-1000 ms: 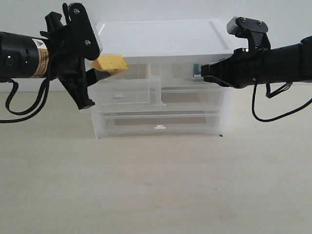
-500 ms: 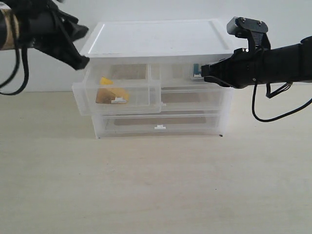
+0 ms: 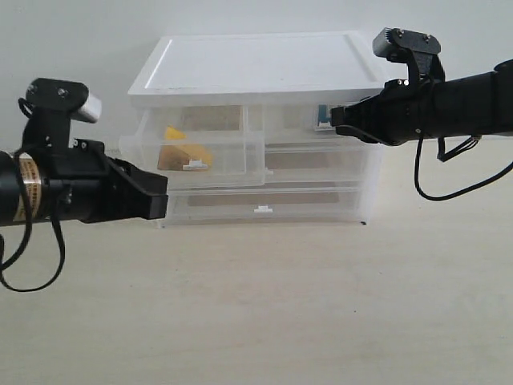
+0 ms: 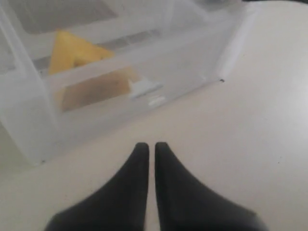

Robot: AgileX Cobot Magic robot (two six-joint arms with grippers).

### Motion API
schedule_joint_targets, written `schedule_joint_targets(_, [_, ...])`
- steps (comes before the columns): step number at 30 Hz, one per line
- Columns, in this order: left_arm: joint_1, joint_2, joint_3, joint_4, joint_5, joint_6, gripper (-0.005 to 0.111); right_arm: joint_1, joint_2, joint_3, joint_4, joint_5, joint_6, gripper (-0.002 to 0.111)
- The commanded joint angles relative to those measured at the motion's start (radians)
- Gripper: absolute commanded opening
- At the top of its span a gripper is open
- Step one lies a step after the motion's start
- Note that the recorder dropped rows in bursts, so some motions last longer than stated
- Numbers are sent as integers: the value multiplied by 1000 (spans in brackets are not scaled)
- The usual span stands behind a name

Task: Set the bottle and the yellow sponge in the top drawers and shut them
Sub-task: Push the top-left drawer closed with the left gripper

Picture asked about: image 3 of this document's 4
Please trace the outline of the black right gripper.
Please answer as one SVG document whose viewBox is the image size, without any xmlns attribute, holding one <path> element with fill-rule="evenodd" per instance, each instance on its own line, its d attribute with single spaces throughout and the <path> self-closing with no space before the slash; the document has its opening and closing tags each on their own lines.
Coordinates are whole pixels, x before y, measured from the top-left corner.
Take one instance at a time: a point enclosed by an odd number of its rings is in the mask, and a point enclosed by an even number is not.
<svg viewBox="0 0 513 385">
<path fill-rule="evenodd" d="M 332 107 L 331 126 L 339 136 L 367 144 L 401 145 L 417 140 L 421 134 L 437 139 L 443 132 L 434 125 L 434 90 L 442 84 L 434 78 L 423 80 L 411 90 L 389 84 L 376 96 Z"/>
</svg>

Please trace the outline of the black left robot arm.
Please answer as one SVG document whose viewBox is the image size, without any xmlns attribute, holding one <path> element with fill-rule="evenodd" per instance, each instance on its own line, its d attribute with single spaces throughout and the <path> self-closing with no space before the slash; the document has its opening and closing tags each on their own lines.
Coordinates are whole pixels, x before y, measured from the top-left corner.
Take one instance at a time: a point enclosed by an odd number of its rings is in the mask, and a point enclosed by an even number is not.
<svg viewBox="0 0 513 385">
<path fill-rule="evenodd" d="M 1 154 L 1 224 L 25 220 L 22 194 L 32 220 L 93 224 L 132 218 L 162 219 L 168 209 L 168 179 L 105 153 L 96 140 L 75 141 L 62 152 L 29 148 L 15 160 Z"/>
</svg>

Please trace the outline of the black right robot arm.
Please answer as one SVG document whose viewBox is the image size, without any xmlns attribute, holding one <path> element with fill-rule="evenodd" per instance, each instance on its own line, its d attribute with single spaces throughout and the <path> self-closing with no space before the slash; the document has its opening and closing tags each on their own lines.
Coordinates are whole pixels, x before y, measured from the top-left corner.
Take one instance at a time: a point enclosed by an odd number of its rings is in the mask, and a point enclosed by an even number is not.
<svg viewBox="0 0 513 385">
<path fill-rule="evenodd" d="M 404 86 L 389 81 L 375 96 L 333 108 L 330 123 L 340 136 L 387 146 L 421 136 L 511 136 L 512 61 L 444 82 L 426 78 Z"/>
</svg>

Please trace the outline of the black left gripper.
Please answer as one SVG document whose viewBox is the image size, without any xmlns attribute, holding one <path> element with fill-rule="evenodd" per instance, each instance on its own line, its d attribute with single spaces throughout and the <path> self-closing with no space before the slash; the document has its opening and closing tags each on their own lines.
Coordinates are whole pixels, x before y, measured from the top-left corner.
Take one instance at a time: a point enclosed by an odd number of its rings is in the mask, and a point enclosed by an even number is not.
<svg viewBox="0 0 513 385">
<path fill-rule="evenodd" d="M 163 219 L 168 179 L 107 156 L 102 143 L 80 140 L 55 154 L 39 152 L 42 198 L 39 220 L 101 223 L 140 217 Z M 140 191 L 148 194 L 140 198 Z"/>
</svg>

